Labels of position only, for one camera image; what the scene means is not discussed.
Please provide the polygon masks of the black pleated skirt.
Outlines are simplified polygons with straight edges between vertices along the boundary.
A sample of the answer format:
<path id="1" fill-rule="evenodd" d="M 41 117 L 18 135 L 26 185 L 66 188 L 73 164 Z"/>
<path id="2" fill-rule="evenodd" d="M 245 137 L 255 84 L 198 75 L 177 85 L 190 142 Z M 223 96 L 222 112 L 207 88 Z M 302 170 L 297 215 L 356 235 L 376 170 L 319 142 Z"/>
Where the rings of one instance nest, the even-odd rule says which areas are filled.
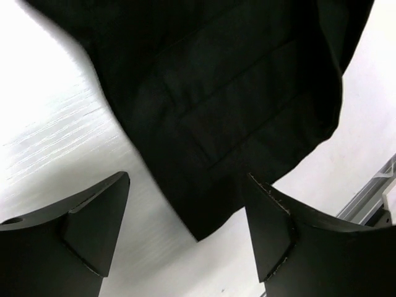
<path id="1" fill-rule="evenodd" d="M 197 240 L 336 130 L 372 1 L 30 1 L 86 50 L 132 144 Z"/>

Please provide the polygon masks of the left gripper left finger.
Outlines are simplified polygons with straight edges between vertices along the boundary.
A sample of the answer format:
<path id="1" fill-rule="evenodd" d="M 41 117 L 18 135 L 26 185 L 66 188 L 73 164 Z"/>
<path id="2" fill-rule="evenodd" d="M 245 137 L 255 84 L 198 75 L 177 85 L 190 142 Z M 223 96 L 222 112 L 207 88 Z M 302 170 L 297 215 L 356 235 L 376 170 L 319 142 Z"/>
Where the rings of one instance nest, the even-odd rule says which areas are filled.
<path id="1" fill-rule="evenodd" d="M 1 223 L 1 296 L 98 296 L 129 194 L 120 171 Z"/>

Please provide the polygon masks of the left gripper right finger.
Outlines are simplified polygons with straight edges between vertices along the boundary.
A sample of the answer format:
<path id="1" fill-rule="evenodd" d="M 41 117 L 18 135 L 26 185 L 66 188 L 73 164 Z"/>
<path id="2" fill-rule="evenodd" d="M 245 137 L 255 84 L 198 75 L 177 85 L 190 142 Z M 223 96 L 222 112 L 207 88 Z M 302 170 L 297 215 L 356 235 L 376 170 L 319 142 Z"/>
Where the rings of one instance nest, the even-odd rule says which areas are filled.
<path id="1" fill-rule="evenodd" d="M 394 296 L 395 227 L 318 211 L 252 175 L 246 215 L 267 296 Z"/>

